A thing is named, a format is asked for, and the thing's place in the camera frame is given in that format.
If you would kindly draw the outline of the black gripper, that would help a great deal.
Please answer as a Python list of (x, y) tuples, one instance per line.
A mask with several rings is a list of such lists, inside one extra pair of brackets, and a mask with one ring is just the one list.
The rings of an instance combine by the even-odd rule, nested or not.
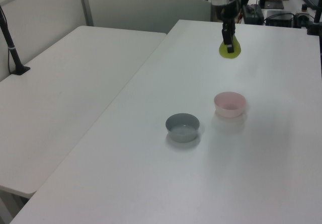
[(221, 5), (220, 8), (220, 20), (223, 22), (223, 43), (228, 53), (234, 53), (233, 36), (235, 33), (235, 19), (238, 16), (238, 0)]

